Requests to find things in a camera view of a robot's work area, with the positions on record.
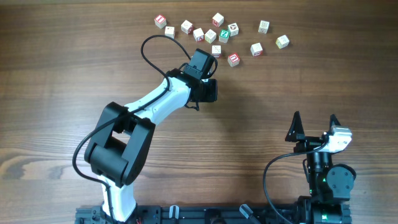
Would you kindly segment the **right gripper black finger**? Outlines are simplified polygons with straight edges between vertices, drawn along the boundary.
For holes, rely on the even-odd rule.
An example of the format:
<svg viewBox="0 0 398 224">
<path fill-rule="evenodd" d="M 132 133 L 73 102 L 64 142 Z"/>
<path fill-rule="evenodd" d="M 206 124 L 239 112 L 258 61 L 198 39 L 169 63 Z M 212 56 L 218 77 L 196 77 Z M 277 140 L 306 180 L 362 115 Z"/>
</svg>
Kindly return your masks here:
<svg viewBox="0 0 398 224">
<path fill-rule="evenodd" d="M 296 111 L 294 113 L 292 124 L 288 130 L 288 133 L 285 137 L 286 142 L 302 142 L 305 140 L 305 132 L 302 126 L 302 120 L 300 116 L 300 112 Z"/>
<path fill-rule="evenodd" d="M 341 126 L 335 114 L 330 116 L 330 129 Z"/>
</svg>

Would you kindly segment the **white block red sketch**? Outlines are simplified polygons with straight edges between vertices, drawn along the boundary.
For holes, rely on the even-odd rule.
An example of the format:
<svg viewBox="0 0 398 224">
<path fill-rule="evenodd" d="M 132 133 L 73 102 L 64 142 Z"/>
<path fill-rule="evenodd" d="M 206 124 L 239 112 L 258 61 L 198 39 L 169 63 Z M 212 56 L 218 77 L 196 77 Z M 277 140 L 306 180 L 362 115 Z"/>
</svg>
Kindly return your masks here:
<svg viewBox="0 0 398 224">
<path fill-rule="evenodd" d="M 211 54 L 215 58 L 220 58 L 221 57 L 221 46 L 220 45 L 213 45 L 211 47 Z"/>
</svg>

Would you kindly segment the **red U letter block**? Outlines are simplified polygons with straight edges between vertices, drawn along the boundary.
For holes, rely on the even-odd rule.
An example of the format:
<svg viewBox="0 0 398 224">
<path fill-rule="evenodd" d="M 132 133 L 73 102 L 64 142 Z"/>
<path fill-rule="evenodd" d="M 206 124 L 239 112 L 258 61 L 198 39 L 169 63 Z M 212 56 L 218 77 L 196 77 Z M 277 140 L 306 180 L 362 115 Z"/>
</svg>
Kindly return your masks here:
<svg viewBox="0 0 398 224">
<path fill-rule="evenodd" d="M 228 63 L 230 67 L 235 67 L 240 63 L 240 57 L 237 53 L 233 53 L 228 56 Z"/>
</svg>

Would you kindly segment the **plain white wooden block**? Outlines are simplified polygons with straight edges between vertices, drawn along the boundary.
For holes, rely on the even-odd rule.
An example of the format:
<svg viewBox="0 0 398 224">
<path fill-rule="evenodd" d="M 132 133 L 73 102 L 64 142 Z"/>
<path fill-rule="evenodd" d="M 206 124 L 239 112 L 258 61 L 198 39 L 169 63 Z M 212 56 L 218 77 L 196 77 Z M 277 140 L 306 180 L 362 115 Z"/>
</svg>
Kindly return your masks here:
<svg viewBox="0 0 398 224">
<path fill-rule="evenodd" d="M 167 37 L 170 37 L 170 38 L 174 39 L 175 38 L 175 27 L 166 26 L 165 27 L 165 35 Z"/>
</svg>

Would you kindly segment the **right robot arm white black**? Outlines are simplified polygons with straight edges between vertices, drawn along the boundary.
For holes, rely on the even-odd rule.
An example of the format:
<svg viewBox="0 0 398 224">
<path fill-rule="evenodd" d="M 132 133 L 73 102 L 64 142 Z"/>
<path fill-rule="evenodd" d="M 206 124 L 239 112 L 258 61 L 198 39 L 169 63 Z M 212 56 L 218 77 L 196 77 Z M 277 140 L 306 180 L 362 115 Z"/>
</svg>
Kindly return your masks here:
<svg viewBox="0 0 398 224">
<path fill-rule="evenodd" d="M 306 155 L 303 167 L 310 188 L 310 195 L 300 196 L 295 203 L 292 223 L 351 223 L 347 202 L 356 172 L 350 166 L 332 161 L 332 156 L 343 152 L 351 142 L 351 130 L 331 115 L 327 132 L 320 137 L 307 136 L 300 113 L 296 111 L 285 140 L 296 143 L 294 153 Z"/>
</svg>

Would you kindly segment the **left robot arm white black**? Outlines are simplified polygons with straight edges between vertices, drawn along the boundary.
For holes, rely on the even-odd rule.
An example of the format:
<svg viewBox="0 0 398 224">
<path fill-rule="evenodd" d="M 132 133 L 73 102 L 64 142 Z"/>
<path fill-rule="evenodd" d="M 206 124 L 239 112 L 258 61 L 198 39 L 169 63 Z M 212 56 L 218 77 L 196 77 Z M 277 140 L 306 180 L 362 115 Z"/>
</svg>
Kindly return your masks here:
<svg viewBox="0 0 398 224">
<path fill-rule="evenodd" d="M 217 65 L 214 56 L 196 49 L 186 65 L 165 73 L 148 95 L 104 108 L 84 155 L 103 187 L 102 221 L 131 222 L 137 207 L 132 183 L 144 167 L 155 127 L 189 102 L 215 102 L 217 81 L 211 76 Z"/>
</svg>

